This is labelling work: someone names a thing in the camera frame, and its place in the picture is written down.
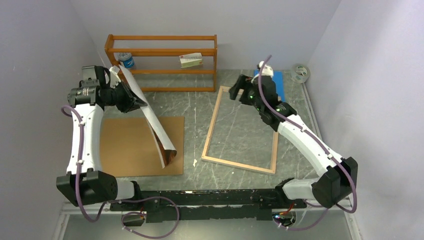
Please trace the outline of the printed photo of people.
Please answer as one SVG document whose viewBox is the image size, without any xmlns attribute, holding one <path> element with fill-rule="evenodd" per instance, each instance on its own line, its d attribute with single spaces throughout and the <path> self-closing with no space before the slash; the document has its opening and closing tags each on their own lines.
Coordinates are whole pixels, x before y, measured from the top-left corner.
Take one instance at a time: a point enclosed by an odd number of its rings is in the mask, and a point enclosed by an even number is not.
<svg viewBox="0 0 424 240">
<path fill-rule="evenodd" d="M 143 102 L 146 103 L 144 106 L 140 106 L 139 108 L 144 114 L 144 117 L 147 120 L 150 131 L 156 141 L 156 147 L 159 153 L 159 157 L 161 160 L 161 167 L 164 169 L 167 165 L 169 165 L 172 160 L 177 155 L 177 150 L 160 123 L 158 117 L 153 111 L 150 103 L 145 97 L 143 91 L 135 80 L 133 74 L 125 68 L 123 65 L 119 65 L 120 71 L 123 73 L 131 91 Z"/>
</svg>

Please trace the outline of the wooden picture frame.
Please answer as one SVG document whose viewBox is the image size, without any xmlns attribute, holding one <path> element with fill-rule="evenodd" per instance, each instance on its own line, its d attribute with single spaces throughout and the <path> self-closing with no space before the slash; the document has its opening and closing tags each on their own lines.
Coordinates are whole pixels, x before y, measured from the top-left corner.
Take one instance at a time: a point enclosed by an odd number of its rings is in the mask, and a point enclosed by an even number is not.
<svg viewBox="0 0 424 240">
<path fill-rule="evenodd" d="M 256 110 L 218 91 L 201 158 L 225 166 L 275 174 L 279 135 L 264 124 Z"/>
</svg>

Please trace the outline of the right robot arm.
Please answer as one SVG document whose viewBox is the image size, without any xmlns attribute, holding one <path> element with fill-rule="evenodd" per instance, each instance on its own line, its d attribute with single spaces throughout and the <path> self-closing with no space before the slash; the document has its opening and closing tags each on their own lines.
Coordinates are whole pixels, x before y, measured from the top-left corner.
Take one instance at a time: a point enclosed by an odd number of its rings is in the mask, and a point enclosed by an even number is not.
<svg viewBox="0 0 424 240">
<path fill-rule="evenodd" d="M 289 140 L 309 161 L 318 177 L 287 179 L 275 193 L 275 202 L 282 208 L 294 200 L 315 200 L 324 208 L 331 208 L 350 194 L 356 186 L 358 163 L 353 157 L 342 157 L 320 140 L 303 122 L 297 111 L 278 99 L 276 84 L 271 76 L 244 74 L 238 76 L 229 89 L 229 98 L 253 106 L 261 120 L 276 133 Z"/>
</svg>

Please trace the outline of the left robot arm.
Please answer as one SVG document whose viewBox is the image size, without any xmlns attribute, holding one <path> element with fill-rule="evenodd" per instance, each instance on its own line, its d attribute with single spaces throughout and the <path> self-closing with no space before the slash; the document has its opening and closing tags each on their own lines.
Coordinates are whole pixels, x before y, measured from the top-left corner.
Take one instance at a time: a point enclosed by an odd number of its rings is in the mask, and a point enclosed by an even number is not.
<svg viewBox="0 0 424 240">
<path fill-rule="evenodd" d="M 142 206 L 143 196 L 137 192 L 133 181 L 117 181 L 105 173 L 100 159 L 101 123 L 106 106 L 116 107 L 128 113 L 147 106 L 119 78 L 120 67 L 107 69 L 103 66 L 84 66 L 78 87 L 70 90 L 68 104 L 61 108 L 69 110 L 73 133 L 69 164 L 64 176 L 56 179 L 57 189 L 74 206 L 92 205 L 123 200 L 130 210 Z"/>
</svg>

